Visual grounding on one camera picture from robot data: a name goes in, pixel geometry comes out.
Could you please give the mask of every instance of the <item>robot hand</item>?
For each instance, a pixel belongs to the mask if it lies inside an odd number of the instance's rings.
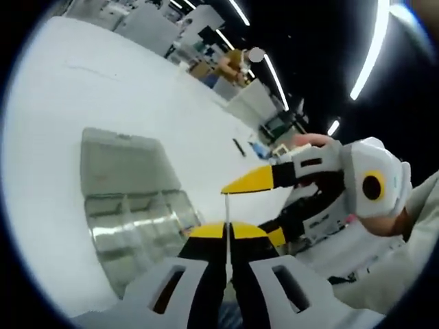
[[[282,228],[286,241],[305,234],[315,243],[340,230],[350,214],[396,216],[412,189],[410,165],[399,161],[376,138],[345,146],[338,141],[308,146],[282,156],[282,161],[286,162],[251,171],[224,187],[222,193],[293,186],[292,194],[298,197],[288,206],[289,215],[264,227],[266,232]]]

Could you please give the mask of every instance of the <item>human hand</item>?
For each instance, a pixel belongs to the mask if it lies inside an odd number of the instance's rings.
[[[296,134],[292,138],[292,146],[303,146],[311,144],[314,146],[323,146],[333,141],[333,139],[327,135],[321,134]]]

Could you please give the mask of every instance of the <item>white table surface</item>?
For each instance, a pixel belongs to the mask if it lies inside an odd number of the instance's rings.
[[[221,188],[262,165],[252,133],[212,90],[120,35],[56,17],[29,44],[6,103],[3,191],[28,269],[66,314],[105,308],[115,295],[97,261],[80,189],[85,127],[157,138],[206,221],[224,220]],[[230,199],[233,220],[260,224],[289,189]]]

